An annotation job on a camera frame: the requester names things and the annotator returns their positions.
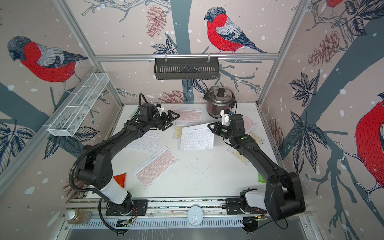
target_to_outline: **green object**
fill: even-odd
[[[259,182],[263,182],[263,183],[265,183],[265,180],[264,180],[264,178],[261,176],[260,173],[259,173]]]

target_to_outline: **jar lid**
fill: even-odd
[[[75,210],[69,210],[67,214],[65,215],[65,220],[67,222],[73,221],[77,217],[77,211]]]
[[[209,101],[217,104],[230,104],[233,99],[233,92],[222,86],[212,87],[208,90]]]

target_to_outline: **bird head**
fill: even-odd
[[[17,36],[11,39],[8,42],[8,51],[12,60],[20,59],[22,61],[26,60],[26,56],[24,53],[24,47],[28,43],[32,42],[29,38],[24,36]]]
[[[207,11],[207,14],[205,15],[204,19],[212,23],[215,18],[220,14],[227,14],[227,12],[222,7],[213,7]]]

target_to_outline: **red bird breast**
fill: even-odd
[[[36,43],[31,42],[25,45],[25,61],[21,61],[38,78],[48,82],[64,82],[70,78],[75,70],[76,63],[69,63],[59,68],[45,68],[37,64],[41,58],[41,51]]]
[[[356,126],[358,156],[376,181],[384,186],[384,152],[380,139],[384,124],[383,102],[379,102]]]
[[[214,19],[212,23],[207,22],[208,39],[220,51],[236,51],[237,49],[243,47],[243,45],[225,40],[216,32],[216,28],[225,25],[225,23],[227,22],[227,18],[227,15],[220,14]]]

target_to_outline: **lid knob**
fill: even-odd
[[[217,90],[217,96],[218,97],[224,97],[225,89],[224,88],[219,88]]]

